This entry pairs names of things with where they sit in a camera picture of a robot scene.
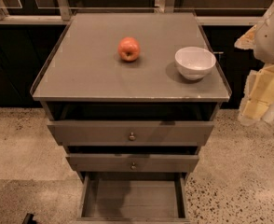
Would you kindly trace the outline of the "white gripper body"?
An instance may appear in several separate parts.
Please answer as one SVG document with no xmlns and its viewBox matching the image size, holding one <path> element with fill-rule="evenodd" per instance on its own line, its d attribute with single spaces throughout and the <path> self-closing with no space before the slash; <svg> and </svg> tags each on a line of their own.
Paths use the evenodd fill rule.
<svg viewBox="0 0 274 224">
<path fill-rule="evenodd" d="M 263 63 L 274 64 L 274 6 L 270 7 L 257 23 L 253 54 Z"/>
</svg>

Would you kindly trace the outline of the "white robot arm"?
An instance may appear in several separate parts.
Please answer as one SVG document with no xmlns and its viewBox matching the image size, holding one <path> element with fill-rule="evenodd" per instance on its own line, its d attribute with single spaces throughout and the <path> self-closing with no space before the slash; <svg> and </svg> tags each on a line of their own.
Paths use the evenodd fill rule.
<svg viewBox="0 0 274 224">
<path fill-rule="evenodd" d="M 249 126 L 263 120 L 274 120 L 274 2 L 262 19 L 234 44 L 238 49 L 251 49 L 255 59 L 264 63 L 259 71 L 247 76 L 238 120 Z"/>
</svg>

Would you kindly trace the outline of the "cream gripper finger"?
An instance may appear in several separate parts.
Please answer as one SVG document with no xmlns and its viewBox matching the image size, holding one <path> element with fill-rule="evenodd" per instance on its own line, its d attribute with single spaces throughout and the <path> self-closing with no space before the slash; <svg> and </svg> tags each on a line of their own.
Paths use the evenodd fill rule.
<svg viewBox="0 0 274 224">
<path fill-rule="evenodd" d="M 253 49 L 256 26 L 251 27 L 244 35 L 237 39 L 234 47 L 237 49 Z"/>
<path fill-rule="evenodd" d="M 273 103 L 274 64 L 265 64 L 261 70 L 252 70 L 247 76 L 244 97 L 240 102 L 239 122 L 250 126 L 261 121 Z"/>
</svg>

